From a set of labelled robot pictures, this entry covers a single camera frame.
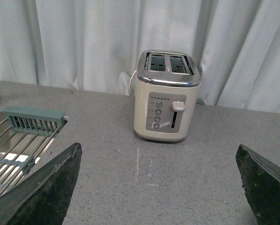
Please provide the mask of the left gripper black camera right finger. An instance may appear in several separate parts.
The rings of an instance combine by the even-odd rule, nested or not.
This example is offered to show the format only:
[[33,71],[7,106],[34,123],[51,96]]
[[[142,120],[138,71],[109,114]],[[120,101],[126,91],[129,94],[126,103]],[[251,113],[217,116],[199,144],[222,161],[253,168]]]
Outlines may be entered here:
[[259,225],[280,225],[280,167],[241,144],[236,153],[246,199]]

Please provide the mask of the left gripper black camera left finger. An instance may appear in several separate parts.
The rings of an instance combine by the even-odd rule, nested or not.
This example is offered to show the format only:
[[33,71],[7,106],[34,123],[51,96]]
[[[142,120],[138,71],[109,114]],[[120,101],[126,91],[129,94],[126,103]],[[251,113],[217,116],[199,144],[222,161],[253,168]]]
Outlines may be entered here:
[[77,182],[82,149],[74,143],[0,197],[0,225],[60,225]]

